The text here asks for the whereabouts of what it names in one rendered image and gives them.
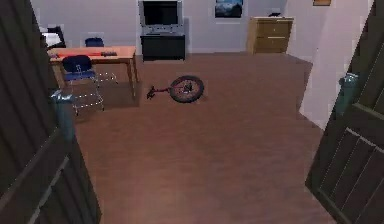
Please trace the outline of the light wooden chest of drawers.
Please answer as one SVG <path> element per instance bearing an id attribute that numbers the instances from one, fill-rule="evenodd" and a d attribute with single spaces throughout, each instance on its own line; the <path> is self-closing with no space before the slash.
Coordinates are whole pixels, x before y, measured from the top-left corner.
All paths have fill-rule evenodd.
<path id="1" fill-rule="evenodd" d="M 246 51 L 285 53 L 288 48 L 293 17 L 251 17 L 248 23 Z"/>

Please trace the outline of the grey television set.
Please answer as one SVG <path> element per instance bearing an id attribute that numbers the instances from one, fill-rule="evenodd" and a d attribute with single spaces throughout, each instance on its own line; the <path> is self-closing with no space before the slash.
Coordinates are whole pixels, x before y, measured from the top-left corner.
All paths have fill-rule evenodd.
<path id="1" fill-rule="evenodd" d="M 183 33 L 181 0 L 139 0 L 138 7 L 143 35 Z"/>

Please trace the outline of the red flat object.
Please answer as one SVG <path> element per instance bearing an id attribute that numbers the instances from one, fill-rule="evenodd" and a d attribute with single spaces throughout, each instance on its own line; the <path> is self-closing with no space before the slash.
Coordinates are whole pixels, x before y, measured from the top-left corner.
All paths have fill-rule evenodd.
<path id="1" fill-rule="evenodd" d="M 60 57 L 70 57 L 70 56 L 77 56 L 77 55 L 86 55 L 89 57 L 93 56 L 102 56 L 101 52 L 66 52 L 66 53 L 55 53 L 55 55 Z"/>

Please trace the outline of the red unicycle with black wheel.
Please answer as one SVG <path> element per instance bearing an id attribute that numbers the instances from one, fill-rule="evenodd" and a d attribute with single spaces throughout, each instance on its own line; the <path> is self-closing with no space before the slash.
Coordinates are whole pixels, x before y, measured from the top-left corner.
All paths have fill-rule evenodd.
<path id="1" fill-rule="evenodd" d="M 184 75 L 175 79 L 169 87 L 157 89 L 151 86 L 146 97 L 152 99 L 156 93 L 167 92 L 177 103 L 193 103 L 204 93 L 204 82 L 197 76 Z"/>

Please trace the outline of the orange wooden table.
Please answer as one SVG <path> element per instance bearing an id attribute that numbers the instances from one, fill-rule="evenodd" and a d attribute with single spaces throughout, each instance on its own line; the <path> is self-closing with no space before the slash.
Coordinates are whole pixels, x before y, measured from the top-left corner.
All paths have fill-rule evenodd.
<path id="1" fill-rule="evenodd" d="M 50 64 L 58 66 L 61 75 L 56 76 L 60 87 L 64 86 L 64 71 L 62 61 L 65 57 L 86 55 L 93 64 L 125 64 L 126 73 L 131 87 L 132 98 L 136 98 L 136 84 L 140 81 L 136 67 L 135 46 L 108 46 L 108 47 L 77 47 L 77 48 L 52 48 L 47 51 Z"/>

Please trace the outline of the dark brown room door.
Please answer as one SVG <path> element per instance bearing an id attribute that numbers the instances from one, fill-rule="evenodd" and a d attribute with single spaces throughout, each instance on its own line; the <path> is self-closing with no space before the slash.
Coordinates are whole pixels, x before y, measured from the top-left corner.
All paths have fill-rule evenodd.
<path id="1" fill-rule="evenodd" d="M 358 76 L 342 115 L 333 108 L 305 186 L 336 224 L 384 224 L 384 0 L 374 0 L 347 73 Z"/>
<path id="2" fill-rule="evenodd" d="M 60 90 L 30 0 L 0 0 L 0 224 L 100 224 L 75 138 L 50 96 Z"/>

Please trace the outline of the blue framed wall picture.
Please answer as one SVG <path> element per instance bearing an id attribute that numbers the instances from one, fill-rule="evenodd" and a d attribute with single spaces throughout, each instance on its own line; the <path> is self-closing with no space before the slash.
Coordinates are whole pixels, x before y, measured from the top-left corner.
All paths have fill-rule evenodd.
<path id="1" fill-rule="evenodd" d="M 243 0 L 216 0 L 216 18 L 241 18 L 243 12 Z"/>

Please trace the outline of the blue chair with metal legs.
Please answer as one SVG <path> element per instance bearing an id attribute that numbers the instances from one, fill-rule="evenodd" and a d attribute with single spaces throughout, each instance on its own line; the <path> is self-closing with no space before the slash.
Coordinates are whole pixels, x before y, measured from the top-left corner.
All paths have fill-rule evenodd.
<path id="1" fill-rule="evenodd" d="M 66 56 L 62 60 L 64 68 L 64 81 L 69 86 L 71 93 L 74 93 L 74 83 L 79 81 L 91 81 L 94 86 L 94 91 L 86 94 L 75 94 L 73 109 L 75 114 L 79 114 L 82 108 L 98 105 L 102 110 L 105 109 L 103 97 L 99 92 L 100 82 L 96 72 L 93 69 L 91 59 L 87 55 L 72 55 Z"/>
<path id="2" fill-rule="evenodd" d="M 87 38 L 85 40 L 85 46 L 86 47 L 103 47 L 104 46 L 104 42 L 99 37 Z"/>

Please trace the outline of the black framed white board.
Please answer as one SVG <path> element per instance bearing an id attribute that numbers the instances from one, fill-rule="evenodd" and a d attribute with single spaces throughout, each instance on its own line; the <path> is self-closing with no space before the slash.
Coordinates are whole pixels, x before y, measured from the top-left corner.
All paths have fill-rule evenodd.
<path id="1" fill-rule="evenodd" d="M 48 49 L 66 47 L 64 34 L 60 26 L 47 28 L 41 27 L 40 32 Z"/>

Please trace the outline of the black television stand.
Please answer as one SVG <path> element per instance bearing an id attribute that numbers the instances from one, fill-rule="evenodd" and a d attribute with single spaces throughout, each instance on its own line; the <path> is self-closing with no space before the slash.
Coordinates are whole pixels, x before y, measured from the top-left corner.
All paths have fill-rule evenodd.
<path id="1" fill-rule="evenodd" d="M 142 35 L 140 39 L 144 61 L 184 60 L 186 57 L 184 35 Z"/>

